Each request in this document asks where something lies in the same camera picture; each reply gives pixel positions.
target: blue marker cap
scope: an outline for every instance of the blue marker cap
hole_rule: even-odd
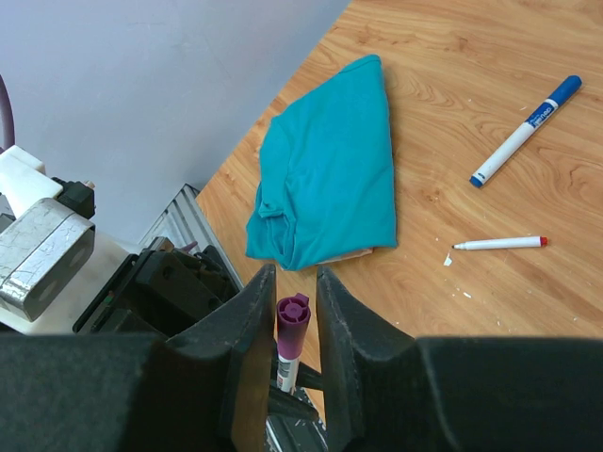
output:
[[[474,186],[476,186],[477,188],[480,188],[481,186],[483,186],[483,184],[481,183],[481,180],[475,176],[471,176],[471,179],[469,179],[469,182],[471,184],[473,184]]]
[[[548,96],[548,99],[555,101],[557,105],[561,106],[563,103],[572,97],[572,95],[578,91],[578,88],[582,85],[582,80],[577,75],[570,75]]]

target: black cable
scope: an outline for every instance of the black cable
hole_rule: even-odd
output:
[[[4,84],[2,75],[0,75],[0,120],[3,125],[4,149],[8,149],[15,144],[15,121],[12,117],[12,107],[10,106],[7,86]]]

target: purple marker cap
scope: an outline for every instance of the purple marker cap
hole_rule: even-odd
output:
[[[295,360],[302,354],[303,338],[310,323],[309,301],[306,295],[298,294],[276,303],[276,346],[286,360]]]

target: metal block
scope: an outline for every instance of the metal block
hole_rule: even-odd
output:
[[[94,224],[53,199],[0,234],[0,305],[34,321],[94,250]]]
[[[0,214],[0,234],[3,233],[8,226],[15,220],[15,217],[9,214]]]

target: white wall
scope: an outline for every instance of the white wall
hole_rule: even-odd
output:
[[[349,0],[0,0],[17,144],[138,241],[201,187]]]

